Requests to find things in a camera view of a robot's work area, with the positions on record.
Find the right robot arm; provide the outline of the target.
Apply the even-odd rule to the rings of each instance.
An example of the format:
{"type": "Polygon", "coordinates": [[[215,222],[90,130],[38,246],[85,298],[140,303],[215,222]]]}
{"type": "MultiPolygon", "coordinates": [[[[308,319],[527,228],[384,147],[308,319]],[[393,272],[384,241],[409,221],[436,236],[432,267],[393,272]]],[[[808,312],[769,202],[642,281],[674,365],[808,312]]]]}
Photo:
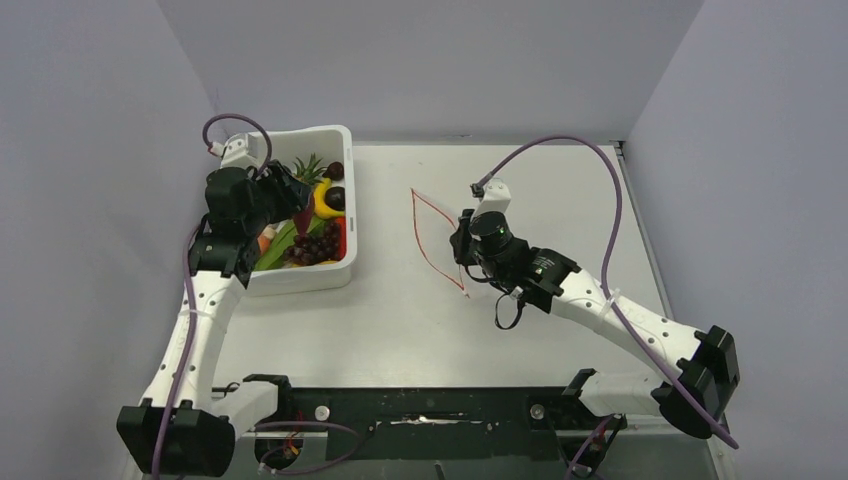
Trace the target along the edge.
{"type": "Polygon", "coordinates": [[[608,414],[652,415],[700,439],[732,441],[722,419],[740,383],[733,335],[677,323],[625,296],[555,250],[531,246],[511,232],[497,211],[462,211],[449,238],[454,260],[481,268],[479,282],[527,306],[573,321],[653,370],[634,381],[595,369],[575,380],[562,400],[564,417],[585,427],[608,414]]]}

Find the magenta toy fruit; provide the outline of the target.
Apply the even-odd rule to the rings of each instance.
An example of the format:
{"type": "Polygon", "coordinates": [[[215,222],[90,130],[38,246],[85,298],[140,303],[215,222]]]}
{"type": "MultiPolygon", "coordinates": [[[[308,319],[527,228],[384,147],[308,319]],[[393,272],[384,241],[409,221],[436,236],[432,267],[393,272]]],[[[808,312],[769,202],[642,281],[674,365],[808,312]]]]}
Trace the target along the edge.
{"type": "Polygon", "coordinates": [[[314,216],[315,202],[313,197],[309,197],[305,209],[292,216],[292,223],[298,235],[306,235],[309,232],[310,224],[314,216]]]}

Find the clear zip top bag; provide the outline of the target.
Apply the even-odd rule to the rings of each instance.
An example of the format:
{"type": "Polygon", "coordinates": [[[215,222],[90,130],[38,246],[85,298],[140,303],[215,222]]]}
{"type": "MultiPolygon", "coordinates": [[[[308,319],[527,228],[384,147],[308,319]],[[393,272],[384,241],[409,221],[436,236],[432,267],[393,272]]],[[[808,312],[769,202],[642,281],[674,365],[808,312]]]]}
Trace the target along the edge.
{"type": "Polygon", "coordinates": [[[455,262],[449,242],[458,228],[458,214],[421,190],[411,188],[410,196],[413,234],[422,258],[463,297],[469,298],[462,267],[455,262]]]}

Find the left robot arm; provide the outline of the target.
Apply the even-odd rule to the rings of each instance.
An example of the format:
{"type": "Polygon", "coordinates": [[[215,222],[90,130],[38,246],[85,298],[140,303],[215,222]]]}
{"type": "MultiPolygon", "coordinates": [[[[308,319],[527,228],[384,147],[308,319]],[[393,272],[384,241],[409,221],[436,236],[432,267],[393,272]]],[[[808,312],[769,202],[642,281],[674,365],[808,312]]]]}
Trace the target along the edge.
{"type": "Polygon", "coordinates": [[[185,243],[184,293],[165,354],[138,404],[122,407],[116,422],[149,478],[222,476],[238,438],[275,412],[274,384],[247,384],[215,401],[213,380],[260,257],[260,234],[305,212],[310,199],[310,187],[276,160],[207,176],[207,211],[185,243]]]}

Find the purple toy grape bunch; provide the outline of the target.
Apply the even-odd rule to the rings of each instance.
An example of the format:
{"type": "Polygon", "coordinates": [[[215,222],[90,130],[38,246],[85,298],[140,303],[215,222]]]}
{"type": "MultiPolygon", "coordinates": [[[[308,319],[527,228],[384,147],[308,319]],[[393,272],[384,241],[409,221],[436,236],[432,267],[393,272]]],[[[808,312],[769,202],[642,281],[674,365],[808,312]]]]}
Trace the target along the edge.
{"type": "Polygon", "coordinates": [[[285,243],[284,266],[306,267],[338,262],[334,259],[337,233],[334,219],[316,225],[306,235],[297,233],[285,243]]]}

